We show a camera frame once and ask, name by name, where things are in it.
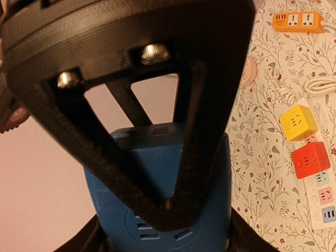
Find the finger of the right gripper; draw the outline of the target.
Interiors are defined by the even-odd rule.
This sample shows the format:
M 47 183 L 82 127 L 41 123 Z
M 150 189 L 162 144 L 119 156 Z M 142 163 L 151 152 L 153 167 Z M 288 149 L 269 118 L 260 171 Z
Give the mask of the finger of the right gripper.
M 5 85 L 39 124 L 159 231 L 192 226 L 203 207 L 239 86 L 253 1 L 3 1 Z M 185 125 L 173 195 L 164 199 L 84 97 L 105 84 L 136 127 L 151 120 L 133 83 L 176 73 Z

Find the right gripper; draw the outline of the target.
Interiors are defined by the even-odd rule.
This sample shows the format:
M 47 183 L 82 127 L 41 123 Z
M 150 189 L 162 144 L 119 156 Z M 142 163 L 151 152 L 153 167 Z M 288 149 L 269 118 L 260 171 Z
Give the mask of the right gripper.
M 6 85 L 3 60 L 1 60 L 1 134 L 19 127 L 27 119 L 28 112 Z

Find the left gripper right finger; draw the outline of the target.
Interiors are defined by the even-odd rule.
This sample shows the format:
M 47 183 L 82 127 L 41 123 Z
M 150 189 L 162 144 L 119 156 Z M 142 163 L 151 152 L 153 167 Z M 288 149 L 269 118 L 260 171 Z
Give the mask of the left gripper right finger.
M 231 211 L 228 251 L 277 252 L 278 249 L 262 239 L 233 209 Z

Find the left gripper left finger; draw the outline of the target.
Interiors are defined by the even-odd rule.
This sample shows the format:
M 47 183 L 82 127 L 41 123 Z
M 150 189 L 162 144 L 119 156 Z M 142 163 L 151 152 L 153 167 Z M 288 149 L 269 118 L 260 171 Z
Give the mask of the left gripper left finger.
M 100 251 L 108 251 L 108 242 L 97 215 L 88 221 L 73 238 L 56 249 L 56 252 Z

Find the white multicolour power strip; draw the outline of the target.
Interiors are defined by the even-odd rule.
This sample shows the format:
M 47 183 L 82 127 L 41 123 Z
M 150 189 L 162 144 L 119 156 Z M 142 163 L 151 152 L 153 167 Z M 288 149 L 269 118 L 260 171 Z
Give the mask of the white multicolour power strip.
M 322 125 L 317 121 L 319 130 L 303 141 L 295 142 L 295 147 L 302 153 L 316 152 L 319 143 L 323 143 L 322 150 L 328 156 L 330 167 L 302 178 L 307 194 L 311 225 L 313 230 L 335 228 L 335 161 L 333 160 L 329 145 L 324 139 Z

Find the red cube socket adapter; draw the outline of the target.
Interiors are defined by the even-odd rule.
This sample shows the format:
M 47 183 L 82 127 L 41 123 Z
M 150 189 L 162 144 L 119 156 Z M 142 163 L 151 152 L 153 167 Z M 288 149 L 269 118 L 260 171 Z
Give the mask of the red cube socket adapter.
M 312 142 L 291 153 L 297 179 L 320 173 L 331 167 L 323 142 Z

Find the blue cube socket adapter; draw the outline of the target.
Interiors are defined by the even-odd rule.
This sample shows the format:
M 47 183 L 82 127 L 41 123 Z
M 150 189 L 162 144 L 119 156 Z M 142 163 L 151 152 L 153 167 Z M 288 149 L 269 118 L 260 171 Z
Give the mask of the blue cube socket adapter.
M 173 194 L 185 128 L 162 123 L 112 133 L 119 147 L 140 163 L 161 196 Z M 158 232 L 119 200 L 99 179 L 85 171 L 88 189 L 110 251 L 225 251 L 229 244 L 232 197 L 229 140 L 223 135 L 206 202 L 189 228 Z

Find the yellow cube socket adapter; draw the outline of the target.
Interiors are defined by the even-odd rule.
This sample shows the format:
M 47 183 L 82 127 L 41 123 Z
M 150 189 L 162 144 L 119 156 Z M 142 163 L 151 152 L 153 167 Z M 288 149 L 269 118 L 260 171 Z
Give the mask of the yellow cube socket adapter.
M 318 131 L 310 108 L 296 104 L 279 117 L 288 141 L 303 141 Z

